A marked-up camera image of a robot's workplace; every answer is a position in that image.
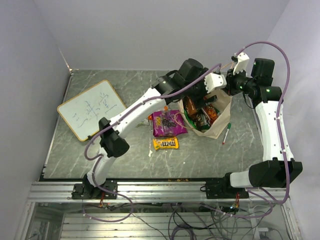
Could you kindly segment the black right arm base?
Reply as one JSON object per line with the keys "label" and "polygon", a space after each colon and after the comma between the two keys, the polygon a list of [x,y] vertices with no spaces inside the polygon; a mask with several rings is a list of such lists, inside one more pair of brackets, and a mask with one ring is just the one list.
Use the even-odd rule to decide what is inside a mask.
{"label": "black right arm base", "polygon": [[248,199],[249,193],[244,187],[231,186],[231,173],[226,173],[224,177],[208,178],[205,184],[200,187],[200,191],[206,194],[207,199]]}

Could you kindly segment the small light green packet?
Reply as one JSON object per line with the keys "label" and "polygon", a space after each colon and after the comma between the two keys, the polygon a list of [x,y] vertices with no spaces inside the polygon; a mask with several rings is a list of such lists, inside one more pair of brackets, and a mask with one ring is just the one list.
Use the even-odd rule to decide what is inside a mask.
{"label": "small light green packet", "polygon": [[138,127],[141,127],[141,126],[149,126],[150,125],[150,122],[149,122],[149,120],[146,118],[146,119],[144,119],[143,121],[141,121],[139,124],[137,124],[137,128]]}

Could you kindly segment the beige paper bag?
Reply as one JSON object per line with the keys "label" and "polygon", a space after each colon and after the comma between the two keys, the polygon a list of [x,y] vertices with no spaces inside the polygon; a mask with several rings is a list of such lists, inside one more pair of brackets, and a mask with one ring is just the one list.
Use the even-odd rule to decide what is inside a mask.
{"label": "beige paper bag", "polygon": [[[193,86],[191,86],[191,87],[202,87],[202,88],[205,88],[204,78],[202,80],[200,80],[198,83],[196,83]],[[217,139],[219,137],[219,135],[222,133],[222,131],[224,130],[224,128],[228,125],[229,121],[230,121],[230,117],[231,117],[230,110],[231,110],[232,98],[230,96],[228,96],[223,91],[223,88],[222,89],[215,89],[211,93],[208,93],[207,97],[212,97],[213,95],[217,96],[217,101],[215,101],[213,103],[210,103],[208,105],[212,105],[216,109],[216,111],[218,113],[218,118],[210,126],[210,128],[208,130],[206,130],[206,131],[198,131],[198,130],[194,129],[191,126],[190,123],[188,123],[188,121],[187,121],[187,119],[185,117],[183,99],[184,99],[184,97],[187,97],[186,96],[186,91],[187,90],[185,90],[182,93],[182,100],[180,100],[179,103],[178,103],[179,111],[180,111],[180,114],[181,114],[181,116],[183,118],[184,126],[187,129],[193,130],[200,137],[208,137],[208,138],[212,138],[212,139]]]}

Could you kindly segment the brown snack bag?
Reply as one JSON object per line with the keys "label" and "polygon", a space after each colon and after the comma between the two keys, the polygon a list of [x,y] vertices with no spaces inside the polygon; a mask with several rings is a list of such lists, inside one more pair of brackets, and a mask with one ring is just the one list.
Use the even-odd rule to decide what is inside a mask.
{"label": "brown snack bag", "polygon": [[183,102],[183,108],[184,108],[184,110],[187,111],[187,114],[189,116],[192,116],[192,115],[202,111],[201,109],[196,110],[194,103],[192,102],[192,100],[188,96],[184,97],[182,102]]}

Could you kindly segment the aluminium table frame rail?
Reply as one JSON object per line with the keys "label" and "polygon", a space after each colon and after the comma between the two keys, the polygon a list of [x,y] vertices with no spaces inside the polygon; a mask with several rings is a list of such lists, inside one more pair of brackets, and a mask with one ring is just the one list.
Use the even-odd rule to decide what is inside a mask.
{"label": "aluminium table frame rail", "polygon": [[[34,182],[27,200],[36,203],[97,203],[98,199],[72,199],[77,182]],[[234,201],[236,194],[223,195],[217,190],[205,187],[204,181],[174,182],[134,182],[119,181],[115,184],[116,199],[105,199],[109,203],[125,203],[127,196],[134,203],[173,203],[173,202],[210,202],[220,200]]]}

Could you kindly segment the yellow M&M's packet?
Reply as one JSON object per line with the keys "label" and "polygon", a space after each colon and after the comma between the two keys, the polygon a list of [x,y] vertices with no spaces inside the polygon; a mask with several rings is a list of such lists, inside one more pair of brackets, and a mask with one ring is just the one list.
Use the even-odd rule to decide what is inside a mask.
{"label": "yellow M&M's packet", "polygon": [[154,138],[152,140],[155,150],[178,149],[179,142],[176,137]]}

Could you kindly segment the red green marker pen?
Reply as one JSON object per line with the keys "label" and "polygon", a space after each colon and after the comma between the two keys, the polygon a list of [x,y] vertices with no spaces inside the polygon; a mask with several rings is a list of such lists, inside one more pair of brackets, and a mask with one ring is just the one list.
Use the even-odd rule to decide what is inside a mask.
{"label": "red green marker pen", "polygon": [[229,134],[229,131],[230,131],[231,126],[232,126],[232,124],[229,122],[228,125],[227,125],[227,128],[226,128],[226,132],[225,132],[223,141],[222,141],[222,145],[224,145],[225,142],[226,142],[226,139],[227,139],[227,137],[228,137],[228,134]]}

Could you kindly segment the purple grape candy bag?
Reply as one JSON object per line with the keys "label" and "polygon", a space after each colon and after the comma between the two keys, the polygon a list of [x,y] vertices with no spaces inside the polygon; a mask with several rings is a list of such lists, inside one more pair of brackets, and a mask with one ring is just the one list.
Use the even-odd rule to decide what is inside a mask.
{"label": "purple grape candy bag", "polygon": [[156,138],[176,137],[188,132],[179,110],[155,111],[151,117],[153,136]]}

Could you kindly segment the red Doritos bag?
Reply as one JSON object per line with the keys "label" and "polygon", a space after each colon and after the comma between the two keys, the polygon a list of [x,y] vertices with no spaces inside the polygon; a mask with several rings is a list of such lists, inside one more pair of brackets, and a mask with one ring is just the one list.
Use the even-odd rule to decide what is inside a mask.
{"label": "red Doritos bag", "polygon": [[207,122],[211,126],[219,117],[216,109],[212,105],[206,105],[202,108],[202,111],[207,119]]}

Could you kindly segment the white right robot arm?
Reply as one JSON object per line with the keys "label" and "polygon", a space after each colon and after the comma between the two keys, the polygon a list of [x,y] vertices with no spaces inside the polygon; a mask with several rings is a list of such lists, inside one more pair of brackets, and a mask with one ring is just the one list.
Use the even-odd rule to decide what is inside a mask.
{"label": "white right robot arm", "polygon": [[246,76],[249,57],[240,53],[233,57],[233,69],[227,71],[225,92],[230,96],[242,94],[250,98],[261,131],[263,146],[262,162],[243,172],[230,174],[230,180],[220,186],[221,194],[233,197],[238,188],[285,188],[303,170],[303,165],[295,161],[286,136],[283,121],[282,90],[272,86],[275,63],[271,59],[256,58],[251,76]]}

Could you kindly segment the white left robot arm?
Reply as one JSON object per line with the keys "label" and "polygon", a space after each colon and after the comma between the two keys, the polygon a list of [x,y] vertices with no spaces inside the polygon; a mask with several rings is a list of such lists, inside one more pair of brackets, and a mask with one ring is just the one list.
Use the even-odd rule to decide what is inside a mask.
{"label": "white left robot arm", "polygon": [[99,152],[94,157],[84,153],[88,161],[94,161],[93,167],[82,180],[85,194],[91,199],[101,195],[107,171],[115,160],[130,148],[125,138],[133,128],[153,112],[185,96],[194,97],[203,103],[204,97],[217,88],[208,76],[220,68],[219,63],[206,68],[197,60],[189,58],[178,70],[160,76],[143,96],[126,110],[111,119],[101,118],[98,122],[99,132],[88,143],[91,145],[96,138],[100,138]]}

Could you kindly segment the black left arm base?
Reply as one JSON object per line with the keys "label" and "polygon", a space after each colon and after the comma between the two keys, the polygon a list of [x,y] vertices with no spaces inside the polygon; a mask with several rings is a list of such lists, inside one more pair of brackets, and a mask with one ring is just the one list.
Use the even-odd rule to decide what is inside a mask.
{"label": "black left arm base", "polygon": [[115,200],[117,198],[115,193],[118,191],[118,185],[115,181],[106,180],[101,187],[111,191],[111,193],[105,192],[100,188],[91,185],[87,175],[85,175],[82,178],[82,183],[76,183],[73,186],[71,198],[73,200]]}

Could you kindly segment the dark green chips bag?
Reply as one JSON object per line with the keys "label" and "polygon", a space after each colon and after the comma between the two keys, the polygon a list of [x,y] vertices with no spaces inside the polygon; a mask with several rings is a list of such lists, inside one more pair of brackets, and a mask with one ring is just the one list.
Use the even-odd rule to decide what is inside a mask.
{"label": "dark green chips bag", "polygon": [[202,111],[189,116],[187,111],[184,110],[184,115],[188,123],[191,124],[191,126],[197,131],[207,131],[211,127]]}

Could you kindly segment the yellow framed whiteboard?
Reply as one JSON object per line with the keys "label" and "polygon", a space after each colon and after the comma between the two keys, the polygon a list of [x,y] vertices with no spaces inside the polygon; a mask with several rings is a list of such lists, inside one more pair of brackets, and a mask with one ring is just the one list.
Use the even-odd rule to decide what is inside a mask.
{"label": "yellow framed whiteboard", "polygon": [[111,119],[126,109],[108,80],[103,80],[57,107],[76,138],[84,142],[99,131],[99,120]]}

